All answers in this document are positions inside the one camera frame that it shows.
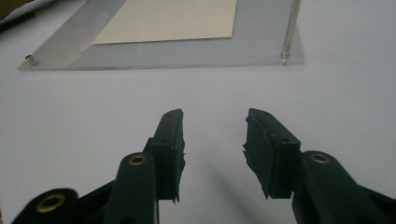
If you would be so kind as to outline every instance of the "white table surface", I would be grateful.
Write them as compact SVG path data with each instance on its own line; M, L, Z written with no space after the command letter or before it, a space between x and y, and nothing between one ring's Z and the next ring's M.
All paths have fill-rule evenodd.
M55 2L0 34L5 223L44 191L82 196L112 180L175 108L185 113L187 166L181 201L161 202L161 223L295 223L291 200L266 201L246 165L251 107L275 115L302 151L327 152L359 184L395 196L394 0L304 0L302 66L20 73L83 2Z

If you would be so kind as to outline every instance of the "cream paper sheet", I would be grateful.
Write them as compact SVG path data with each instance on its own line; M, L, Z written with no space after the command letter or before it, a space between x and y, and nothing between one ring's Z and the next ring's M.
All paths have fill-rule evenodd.
M126 0L93 44L231 37L236 0Z

